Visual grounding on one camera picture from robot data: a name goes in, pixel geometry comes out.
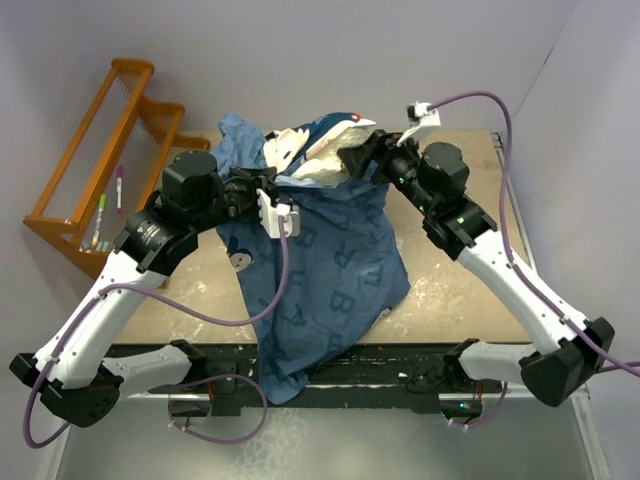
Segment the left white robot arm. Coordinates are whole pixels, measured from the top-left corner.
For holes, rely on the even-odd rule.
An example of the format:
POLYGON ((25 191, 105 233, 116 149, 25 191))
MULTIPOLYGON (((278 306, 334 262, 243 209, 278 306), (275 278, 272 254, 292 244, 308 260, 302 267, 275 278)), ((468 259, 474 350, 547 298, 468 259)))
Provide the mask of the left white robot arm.
POLYGON ((28 402, 86 428, 133 394, 201 388, 207 357, 185 340, 124 358, 107 352, 145 299, 169 302, 157 289, 197 250, 201 233, 240 219, 280 240, 299 232, 298 211, 280 201, 275 180, 273 167, 232 167, 221 176, 212 154, 180 153, 163 170, 160 188, 128 219, 72 317, 37 352, 11 361, 11 372, 31 389, 28 402))

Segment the green marker pen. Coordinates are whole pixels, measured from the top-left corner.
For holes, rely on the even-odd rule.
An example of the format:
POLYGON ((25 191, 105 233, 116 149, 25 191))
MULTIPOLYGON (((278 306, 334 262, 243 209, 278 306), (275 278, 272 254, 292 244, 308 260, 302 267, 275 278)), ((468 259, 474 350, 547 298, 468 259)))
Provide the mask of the green marker pen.
POLYGON ((107 203, 107 195, 105 193, 102 193, 101 196, 100 196, 100 199, 99 199, 98 210, 97 210, 97 214, 96 214, 95 228, 94 228, 94 233, 93 233, 92 240, 91 240, 91 247, 94 250, 97 249, 97 246, 98 246, 98 243, 99 243, 101 227, 102 227, 102 221, 103 221, 103 216, 104 216, 104 212, 105 212, 105 208, 106 208, 106 203, 107 203))

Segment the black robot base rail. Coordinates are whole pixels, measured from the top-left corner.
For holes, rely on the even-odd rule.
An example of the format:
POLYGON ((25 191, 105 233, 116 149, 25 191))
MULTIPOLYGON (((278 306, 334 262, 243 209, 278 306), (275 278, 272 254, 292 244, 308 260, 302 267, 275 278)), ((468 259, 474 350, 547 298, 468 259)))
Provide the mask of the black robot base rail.
MULTIPOLYGON (((255 344, 196 344, 207 355, 209 375, 237 373, 258 380, 255 344)), ((283 405, 297 409, 403 409, 418 414, 442 410, 458 416, 480 414, 480 394, 499 394, 498 381, 448 379, 444 356, 454 344, 360 344, 333 360, 307 370, 305 389, 283 405)), ((261 408, 258 392, 240 380, 213 383, 213 414, 237 416, 243 408, 261 408)), ((178 389, 158 387, 133 400, 161 399, 205 404, 206 386, 178 389)))

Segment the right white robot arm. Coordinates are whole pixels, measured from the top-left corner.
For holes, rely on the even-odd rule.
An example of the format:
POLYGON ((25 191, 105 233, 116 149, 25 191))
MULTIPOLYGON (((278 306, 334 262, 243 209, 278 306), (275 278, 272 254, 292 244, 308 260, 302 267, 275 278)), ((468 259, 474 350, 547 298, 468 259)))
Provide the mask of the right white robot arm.
POLYGON ((496 222, 465 193, 469 167, 457 147, 435 142, 421 149, 394 133, 356 128, 337 155, 351 179, 371 170, 372 183, 394 185, 421 213, 427 238, 475 275, 529 336, 521 345, 469 339, 456 346, 445 356, 452 389, 467 391, 479 380, 516 383, 557 407, 601 370, 613 326, 587 319, 504 244, 496 222))

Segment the pink marker pen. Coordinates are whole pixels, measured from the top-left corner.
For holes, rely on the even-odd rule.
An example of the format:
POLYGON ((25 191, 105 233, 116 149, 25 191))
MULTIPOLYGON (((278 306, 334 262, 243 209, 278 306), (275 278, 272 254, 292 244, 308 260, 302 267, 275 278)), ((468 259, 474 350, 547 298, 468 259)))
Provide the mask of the pink marker pen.
POLYGON ((122 212, 122 198, 123 198, 123 165, 118 165, 116 169, 116 212, 122 212))

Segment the blue cartoon print pillowcase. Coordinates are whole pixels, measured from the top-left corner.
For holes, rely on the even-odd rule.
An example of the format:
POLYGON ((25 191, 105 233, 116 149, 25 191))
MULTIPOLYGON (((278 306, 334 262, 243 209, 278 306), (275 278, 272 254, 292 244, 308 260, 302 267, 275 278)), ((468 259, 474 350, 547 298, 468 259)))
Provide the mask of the blue cartoon print pillowcase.
MULTIPOLYGON (((258 126, 229 113, 213 148, 218 171, 266 168, 258 126)), ((301 233, 271 239, 242 219, 217 228, 254 318, 259 383, 283 404, 306 386, 307 370, 356 344, 410 289, 394 229, 384 212, 388 188, 368 179, 335 188, 280 186, 299 208, 301 233)))

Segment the orange wooden rack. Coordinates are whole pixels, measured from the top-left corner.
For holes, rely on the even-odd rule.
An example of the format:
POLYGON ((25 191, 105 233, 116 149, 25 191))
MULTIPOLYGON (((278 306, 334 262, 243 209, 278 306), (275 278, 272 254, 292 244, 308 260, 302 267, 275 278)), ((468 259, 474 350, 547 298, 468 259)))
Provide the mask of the orange wooden rack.
POLYGON ((23 222, 92 279, 102 270, 128 216, 158 186, 169 156, 207 150, 201 136, 181 133, 183 105, 154 100, 155 71, 144 59, 115 58, 33 210, 23 222), (123 165, 122 212, 116 212, 116 169, 123 165), (107 195, 97 249, 91 247, 99 199, 107 195))

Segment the white quilted pillow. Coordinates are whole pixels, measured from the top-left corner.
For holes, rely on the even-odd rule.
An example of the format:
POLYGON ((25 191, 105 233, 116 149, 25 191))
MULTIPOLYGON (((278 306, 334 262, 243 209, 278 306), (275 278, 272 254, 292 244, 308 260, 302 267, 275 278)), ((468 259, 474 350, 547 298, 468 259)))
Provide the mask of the white quilted pillow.
POLYGON ((262 151, 266 165, 276 169, 278 185, 335 188, 349 179, 338 150, 361 145, 375 127, 358 114, 335 112, 269 133, 262 151))

